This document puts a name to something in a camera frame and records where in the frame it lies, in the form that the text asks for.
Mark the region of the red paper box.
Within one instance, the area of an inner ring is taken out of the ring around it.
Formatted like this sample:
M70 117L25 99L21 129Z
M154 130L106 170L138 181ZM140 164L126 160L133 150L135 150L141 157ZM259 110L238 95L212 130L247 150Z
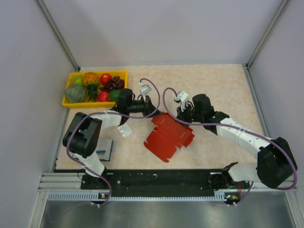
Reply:
M175 154L177 149L188 147L194 139L193 130L163 113L152 118L155 125L144 146L163 162Z

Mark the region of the small clear plastic bag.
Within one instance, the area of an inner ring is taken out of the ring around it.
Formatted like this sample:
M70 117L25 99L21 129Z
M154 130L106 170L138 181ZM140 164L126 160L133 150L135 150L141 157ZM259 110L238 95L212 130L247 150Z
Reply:
M129 127L128 124L123 124L119 127L117 127L118 131L121 133L121 135L123 137L128 137L130 136L131 134L133 134L133 131L131 130L131 128Z

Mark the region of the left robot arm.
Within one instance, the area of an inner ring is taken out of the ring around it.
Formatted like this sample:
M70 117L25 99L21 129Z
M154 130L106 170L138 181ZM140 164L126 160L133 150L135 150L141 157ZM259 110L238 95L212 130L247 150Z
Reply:
M136 100L133 91L127 88L118 92L114 107L108 111L76 113L64 135L62 144L67 156L85 168L86 174L92 176L91 182L97 188L105 187L108 182L108 177L103 174L106 168L96 152L100 131L125 124L132 113L141 113L141 118L162 114L148 95L141 94Z

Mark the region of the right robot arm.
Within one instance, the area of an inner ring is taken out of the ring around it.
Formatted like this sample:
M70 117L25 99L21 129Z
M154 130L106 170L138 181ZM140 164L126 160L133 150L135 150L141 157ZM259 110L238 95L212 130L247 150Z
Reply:
M228 166L222 175L222 183L233 188L240 181L261 182L271 189L282 189L281 184L289 177L296 177L297 166L288 142L278 137L271 139L239 125L226 113L215 111L210 99L199 94L192 99L186 92L178 92L177 118L186 125L201 124L217 136L233 141L249 152L256 162Z

